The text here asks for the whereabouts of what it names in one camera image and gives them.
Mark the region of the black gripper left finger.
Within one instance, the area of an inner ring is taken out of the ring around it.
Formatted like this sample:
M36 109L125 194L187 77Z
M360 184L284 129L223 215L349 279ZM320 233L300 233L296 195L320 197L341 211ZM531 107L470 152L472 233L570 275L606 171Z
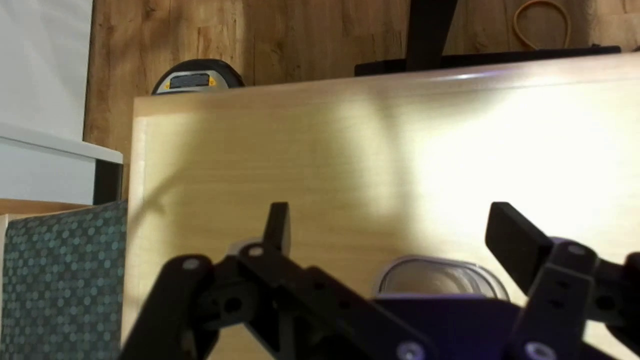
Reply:
M330 273L287 257L290 207L270 205L259 239L214 262L168 259L118 360L206 360L244 326L276 360L427 360L427 338Z

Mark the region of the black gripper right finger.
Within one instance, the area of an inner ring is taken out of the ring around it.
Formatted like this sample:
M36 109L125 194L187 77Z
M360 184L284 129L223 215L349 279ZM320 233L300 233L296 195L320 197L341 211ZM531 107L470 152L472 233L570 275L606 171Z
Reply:
M509 201L491 201L483 243L526 303L505 340L505 360L613 360L584 340L600 322L630 351L640 353L640 253L621 263L533 225Z

